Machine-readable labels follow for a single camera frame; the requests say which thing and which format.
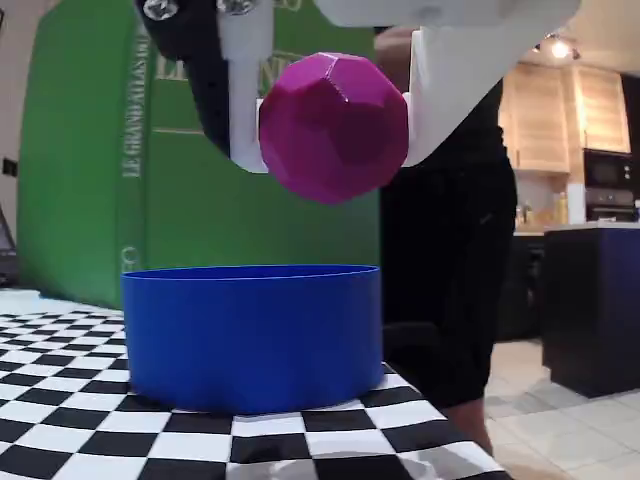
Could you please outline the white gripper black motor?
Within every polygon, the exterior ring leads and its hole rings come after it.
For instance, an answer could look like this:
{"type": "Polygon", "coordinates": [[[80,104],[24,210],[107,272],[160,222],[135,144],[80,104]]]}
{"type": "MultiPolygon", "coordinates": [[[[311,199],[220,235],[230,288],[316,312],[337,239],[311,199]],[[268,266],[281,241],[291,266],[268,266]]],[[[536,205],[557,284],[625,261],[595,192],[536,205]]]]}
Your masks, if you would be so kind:
{"type": "MultiPolygon", "coordinates": [[[[184,65],[205,135],[243,170],[266,174],[258,140],[261,64],[272,54],[274,2],[137,1],[159,52],[184,65]]],[[[481,27],[561,24],[577,1],[324,0],[317,8],[338,27],[481,27]]]]}

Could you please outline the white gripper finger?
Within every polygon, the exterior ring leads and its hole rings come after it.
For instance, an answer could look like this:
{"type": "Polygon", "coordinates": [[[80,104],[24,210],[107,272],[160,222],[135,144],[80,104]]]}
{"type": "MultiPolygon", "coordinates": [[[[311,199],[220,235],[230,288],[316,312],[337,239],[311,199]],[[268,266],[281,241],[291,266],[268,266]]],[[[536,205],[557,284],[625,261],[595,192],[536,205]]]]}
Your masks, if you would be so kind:
{"type": "Polygon", "coordinates": [[[404,162],[426,160],[493,86],[561,24],[421,27],[412,33],[404,162]]]}

